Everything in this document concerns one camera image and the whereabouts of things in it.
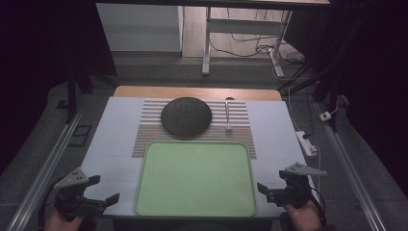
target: black disc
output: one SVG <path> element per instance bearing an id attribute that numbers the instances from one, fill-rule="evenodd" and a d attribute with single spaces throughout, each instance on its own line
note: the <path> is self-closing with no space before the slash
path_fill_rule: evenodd
<path id="1" fill-rule="evenodd" d="M 166 130 L 180 137 L 192 137 L 204 132 L 211 124 L 210 107 L 197 98 L 182 97 L 170 101 L 162 110 L 161 120 Z"/>

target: white wall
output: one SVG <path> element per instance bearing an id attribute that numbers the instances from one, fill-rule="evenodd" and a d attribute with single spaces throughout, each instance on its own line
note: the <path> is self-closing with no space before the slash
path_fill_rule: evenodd
<path id="1" fill-rule="evenodd" d="M 96 4 L 111 51 L 181 51 L 182 7 Z"/>

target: green rubber mat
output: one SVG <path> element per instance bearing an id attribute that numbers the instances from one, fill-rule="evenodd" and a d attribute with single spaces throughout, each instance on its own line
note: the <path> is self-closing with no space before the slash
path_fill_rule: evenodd
<path id="1" fill-rule="evenodd" d="M 135 210 L 141 216 L 253 216 L 256 202 L 246 145 L 151 142 L 146 147 Z"/>

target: human hand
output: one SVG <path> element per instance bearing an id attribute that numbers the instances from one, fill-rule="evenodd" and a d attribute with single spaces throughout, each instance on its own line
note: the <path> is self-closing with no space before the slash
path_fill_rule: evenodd
<path id="1" fill-rule="evenodd" d="M 78 231 L 83 220 L 84 217 L 76 217 L 72 222 L 68 222 L 58 211 L 54 211 L 45 224 L 45 231 Z"/>
<path id="2" fill-rule="evenodd" d="M 288 211 L 293 227 L 297 231 L 311 231 L 321 228 L 318 208 L 311 200 L 300 209 L 296 209 L 292 205 L 283 205 L 282 207 Z"/>

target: metal bracket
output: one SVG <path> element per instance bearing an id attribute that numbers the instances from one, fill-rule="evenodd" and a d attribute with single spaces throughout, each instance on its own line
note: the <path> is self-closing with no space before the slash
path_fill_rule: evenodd
<path id="1" fill-rule="evenodd" d="M 296 174 L 296 175 L 315 175 L 315 176 L 327 175 L 326 171 L 308 167 L 298 162 L 296 162 L 296 164 L 293 164 L 289 167 L 285 167 L 285 171 Z"/>
<path id="2" fill-rule="evenodd" d="M 58 182 L 54 186 L 54 189 L 61 189 L 61 188 L 69 187 L 69 186 L 81 185 L 81 184 L 87 183 L 88 181 L 89 181 L 88 177 L 78 167 L 75 170 L 73 170 L 71 173 L 67 174 L 67 176 L 64 177 L 64 179 Z"/>

